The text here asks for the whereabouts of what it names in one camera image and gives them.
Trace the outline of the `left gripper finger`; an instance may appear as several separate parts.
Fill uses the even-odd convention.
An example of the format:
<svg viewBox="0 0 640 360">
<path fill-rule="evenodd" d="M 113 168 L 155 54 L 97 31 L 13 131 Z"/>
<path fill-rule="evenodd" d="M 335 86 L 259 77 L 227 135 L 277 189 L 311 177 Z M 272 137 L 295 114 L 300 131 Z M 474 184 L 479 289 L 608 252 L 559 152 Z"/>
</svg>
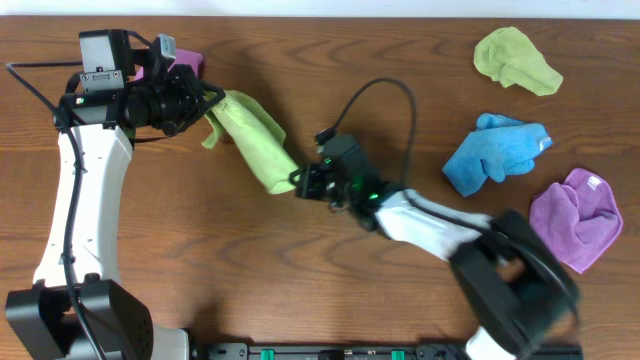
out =
<svg viewBox="0 0 640 360">
<path fill-rule="evenodd" d="M 159 118 L 159 129 L 167 137 L 176 136 L 195 124 L 202 112 L 163 114 Z"/>
<path fill-rule="evenodd" d="M 226 97 L 226 93 L 221 87 L 211 85 L 201 80 L 191 66 L 184 66 L 184 75 L 186 77 L 185 99 L 188 104 L 188 110 L 186 112 L 187 118 L 202 117 L 207 111 L 219 104 Z"/>
</svg>

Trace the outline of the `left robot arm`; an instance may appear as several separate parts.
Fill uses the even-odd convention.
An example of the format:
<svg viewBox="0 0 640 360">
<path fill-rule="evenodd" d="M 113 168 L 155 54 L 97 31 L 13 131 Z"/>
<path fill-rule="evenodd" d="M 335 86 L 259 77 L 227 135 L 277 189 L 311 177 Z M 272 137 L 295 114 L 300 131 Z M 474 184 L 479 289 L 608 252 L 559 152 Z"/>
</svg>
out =
<svg viewBox="0 0 640 360">
<path fill-rule="evenodd" d="M 143 127 L 168 139 L 225 94 L 177 62 L 165 34 L 131 45 L 122 29 L 82 32 L 81 59 L 51 106 L 60 177 L 50 235 L 32 285 L 8 294 L 6 319 L 35 359 L 194 359 L 183 329 L 153 323 L 121 283 L 122 187 Z"/>
</svg>

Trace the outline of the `large green cloth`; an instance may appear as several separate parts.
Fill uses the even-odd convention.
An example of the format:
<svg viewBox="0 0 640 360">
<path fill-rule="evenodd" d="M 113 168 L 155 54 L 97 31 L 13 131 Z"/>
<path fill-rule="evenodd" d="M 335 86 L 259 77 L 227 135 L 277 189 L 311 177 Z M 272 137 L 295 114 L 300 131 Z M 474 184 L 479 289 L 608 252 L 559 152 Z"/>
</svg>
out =
<svg viewBox="0 0 640 360">
<path fill-rule="evenodd" d="M 286 133 L 255 99 L 237 90 L 227 90 L 225 97 L 204 117 L 212 127 L 212 133 L 202 141 L 204 148 L 213 149 L 224 135 L 229 135 L 269 194 L 295 189 L 289 175 L 298 166 L 283 147 Z"/>
</svg>

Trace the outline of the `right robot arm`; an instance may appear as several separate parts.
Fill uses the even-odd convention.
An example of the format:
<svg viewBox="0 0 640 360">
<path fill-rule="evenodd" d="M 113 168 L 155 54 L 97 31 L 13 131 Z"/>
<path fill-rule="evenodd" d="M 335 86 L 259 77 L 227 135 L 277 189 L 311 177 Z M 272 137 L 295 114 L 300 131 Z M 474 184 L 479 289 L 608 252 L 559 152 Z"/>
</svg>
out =
<svg viewBox="0 0 640 360">
<path fill-rule="evenodd" d="M 386 181 L 369 164 L 310 163 L 288 177 L 295 194 L 345 208 L 368 231 L 411 244 L 448 263 L 479 321 L 471 359 L 528 359 L 579 291 L 517 212 L 498 217 L 457 211 Z"/>
</svg>

